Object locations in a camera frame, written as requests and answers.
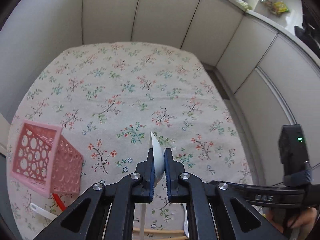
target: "metal screw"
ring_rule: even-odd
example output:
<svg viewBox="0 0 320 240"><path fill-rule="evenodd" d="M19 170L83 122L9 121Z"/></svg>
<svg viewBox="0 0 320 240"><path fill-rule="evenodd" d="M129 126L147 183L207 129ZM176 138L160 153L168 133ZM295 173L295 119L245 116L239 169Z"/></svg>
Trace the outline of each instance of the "metal screw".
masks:
<svg viewBox="0 0 320 240"><path fill-rule="evenodd" d="M183 172L180 174L180 177L183 179L189 179L190 178L190 174L187 172Z"/></svg>
<svg viewBox="0 0 320 240"><path fill-rule="evenodd" d="M134 173L132 173L132 174L130 175L130 177L131 177L132 179L139 179L139 178L140 178L140 174L137 173L137 172L134 172Z"/></svg>
<svg viewBox="0 0 320 240"><path fill-rule="evenodd" d="M218 186L220 189L223 189L223 190L225 190L229 187L228 184L225 182L220 182Z"/></svg>
<svg viewBox="0 0 320 240"><path fill-rule="evenodd" d="M96 184L94 184L94 185L93 185L93 189L94 189L94 190L100 190L100 189L102 189L102 184L101 184L101 183L96 183Z"/></svg>

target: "white utensil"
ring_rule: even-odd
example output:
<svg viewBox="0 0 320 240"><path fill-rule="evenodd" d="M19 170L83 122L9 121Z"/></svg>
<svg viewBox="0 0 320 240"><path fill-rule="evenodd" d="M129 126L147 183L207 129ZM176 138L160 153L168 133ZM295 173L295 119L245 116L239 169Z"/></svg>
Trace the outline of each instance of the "white utensil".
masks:
<svg viewBox="0 0 320 240"><path fill-rule="evenodd" d="M164 174L164 155L157 138L150 132L149 147L153 150L153 161L155 163L155 187Z"/></svg>
<svg viewBox="0 0 320 240"><path fill-rule="evenodd" d="M48 212L47 210L44 210L43 208L37 206L36 204L31 203L29 205L29 207L34 212L38 213L39 215L44 216L47 219L54 220L57 217L57 215L52 214L52 213Z"/></svg>
<svg viewBox="0 0 320 240"><path fill-rule="evenodd" d="M158 182L162 179L164 174L164 155L162 153L161 146L157 140L157 138L150 132L150 141L149 141L149 148L153 150L153 162L155 164L155 184L154 187L158 184ZM139 238L143 240L144 238L144 224L145 224L145 217L146 217L146 208L147 205L143 203L141 205L141 220L140 220L140 233Z"/></svg>
<svg viewBox="0 0 320 240"><path fill-rule="evenodd" d="M187 205L186 205L185 203L182 203L182 206L183 206L183 208L184 208L184 224L183 224L183 230L184 230L185 235L189 238Z"/></svg>

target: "cabinet door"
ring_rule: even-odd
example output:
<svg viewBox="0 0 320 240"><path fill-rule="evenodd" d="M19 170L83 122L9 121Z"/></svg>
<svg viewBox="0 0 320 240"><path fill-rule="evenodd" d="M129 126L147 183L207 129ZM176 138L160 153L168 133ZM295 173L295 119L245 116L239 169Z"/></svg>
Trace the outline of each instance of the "cabinet door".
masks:
<svg viewBox="0 0 320 240"><path fill-rule="evenodd" d="M260 67L267 73L302 125L311 166L320 162L319 68L298 47L279 35Z"/></svg>
<svg viewBox="0 0 320 240"><path fill-rule="evenodd" d="M21 0L10 14L0 32L0 112L7 120L42 70L82 45L81 15L82 0Z"/></svg>
<svg viewBox="0 0 320 240"><path fill-rule="evenodd" d="M243 12L225 0L200 0L182 49L216 66L235 33Z"/></svg>
<svg viewBox="0 0 320 240"><path fill-rule="evenodd" d="M84 44L130 41L138 0L83 0Z"/></svg>
<svg viewBox="0 0 320 240"><path fill-rule="evenodd" d="M278 139L281 127L290 124L272 86L255 69L235 93L248 126L257 144L267 185L283 180Z"/></svg>
<svg viewBox="0 0 320 240"><path fill-rule="evenodd" d="M312 171L312 184L320 184L320 166Z"/></svg>
<svg viewBox="0 0 320 240"><path fill-rule="evenodd" d="M10 124L7 120L0 114L0 153L7 154L7 142L9 135Z"/></svg>
<svg viewBox="0 0 320 240"><path fill-rule="evenodd" d="M132 41L180 48L199 0L139 0Z"/></svg>
<svg viewBox="0 0 320 240"><path fill-rule="evenodd" d="M258 64L277 31L250 16L243 17L217 64L233 93Z"/></svg>

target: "yellow package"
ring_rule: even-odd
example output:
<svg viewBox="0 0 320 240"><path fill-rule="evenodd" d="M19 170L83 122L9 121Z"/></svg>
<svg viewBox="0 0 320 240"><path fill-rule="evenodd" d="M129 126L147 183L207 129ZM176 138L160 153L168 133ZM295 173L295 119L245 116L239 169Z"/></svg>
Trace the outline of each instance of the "yellow package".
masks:
<svg viewBox="0 0 320 240"><path fill-rule="evenodd" d="M285 5L285 3L281 1L281 2L275 2L273 4L273 11L279 15L283 12L289 12L289 9Z"/></svg>

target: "floral tablecloth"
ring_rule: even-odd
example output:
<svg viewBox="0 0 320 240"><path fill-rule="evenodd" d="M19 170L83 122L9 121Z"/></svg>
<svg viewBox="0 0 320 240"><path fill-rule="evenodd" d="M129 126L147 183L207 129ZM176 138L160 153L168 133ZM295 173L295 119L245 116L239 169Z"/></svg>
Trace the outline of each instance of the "floral tablecloth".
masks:
<svg viewBox="0 0 320 240"><path fill-rule="evenodd" d="M118 42L62 52L17 110L9 135L9 163L21 119L64 128L64 137L84 156L80 193L95 182L115 183L134 172L147 158L150 131L163 148L172 148L186 171L203 181L252 182L236 128L214 84L193 54L172 47ZM52 198L25 187L8 170L15 221L23 239L33 239L50 220L33 213L29 204L54 214L61 211ZM75 198L61 196L66 205ZM139 209L137 204L135 227L140 226ZM147 205L145 227L182 229L183 222L183 207L168 202L163 178Z"/></svg>

